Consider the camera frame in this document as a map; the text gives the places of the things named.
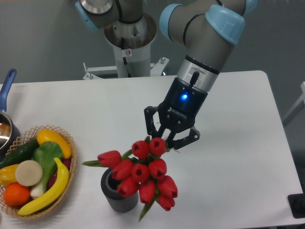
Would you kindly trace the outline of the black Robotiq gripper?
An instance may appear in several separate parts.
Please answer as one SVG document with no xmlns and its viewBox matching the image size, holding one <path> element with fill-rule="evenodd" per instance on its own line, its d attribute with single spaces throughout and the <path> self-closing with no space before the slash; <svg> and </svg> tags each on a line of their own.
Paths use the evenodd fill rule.
<svg viewBox="0 0 305 229">
<path fill-rule="evenodd" d="M 169 150 L 178 150 L 199 140 L 200 132 L 194 126 L 195 117 L 207 96 L 207 92 L 199 91 L 176 77 L 163 102 L 158 106 L 148 106 L 144 109 L 148 135 L 161 137 L 165 129 L 170 130 L 166 139 Z M 161 124 L 158 130 L 154 125 L 155 113 L 158 113 Z M 188 136 L 173 139 L 177 133 L 187 129 L 190 129 Z"/>
</svg>

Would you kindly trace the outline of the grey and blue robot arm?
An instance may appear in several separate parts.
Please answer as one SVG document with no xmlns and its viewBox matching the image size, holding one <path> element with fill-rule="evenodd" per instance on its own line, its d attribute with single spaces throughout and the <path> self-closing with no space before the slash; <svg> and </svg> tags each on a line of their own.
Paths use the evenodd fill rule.
<svg viewBox="0 0 305 229">
<path fill-rule="evenodd" d="M 165 99 L 144 110 L 147 133 L 166 139 L 169 149 L 197 141 L 195 118 L 245 27 L 255 0 L 197 0 L 170 4 L 159 22 L 144 13 L 141 0 L 79 0 L 76 10 L 92 31 L 104 30 L 120 78 L 150 76 L 150 45 L 158 31 L 187 49 Z"/>
</svg>

